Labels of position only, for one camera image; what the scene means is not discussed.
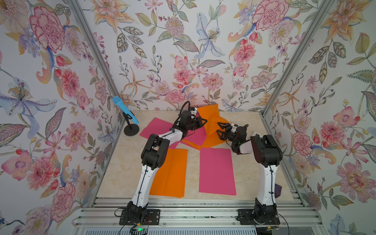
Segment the orange paper sheet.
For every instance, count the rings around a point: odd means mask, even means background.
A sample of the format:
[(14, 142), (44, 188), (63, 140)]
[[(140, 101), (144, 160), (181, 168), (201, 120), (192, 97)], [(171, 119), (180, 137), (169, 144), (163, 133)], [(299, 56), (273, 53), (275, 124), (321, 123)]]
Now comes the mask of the orange paper sheet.
[(229, 122), (225, 118), (220, 116), (218, 104), (200, 107), (198, 108), (198, 112), (201, 118), (208, 120), (208, 122), (204, 125), (206, 129), (206, 134), (207, 134), (205, 142), (203, 143), (202, 146), (198, 146), (191, 142), (186, 142), (184, 140), (182, 140), (181, 143), (184, 145), (188, 145), (192, 148), (195, 148), (197, 150), (200, 150), (202, 147), (211, 148), (211, 147), (215, 147), (217, 145), (224, 143), (224, 141), (219, 139), (218, 134), (216, 133), (216, 130), (220, 129), (217, 123), (218, 122), (229, 123)]
[(163, 166), (156, 173), (150, 195), (184, 197), (187, 157), (186, 149), (168, 150)]

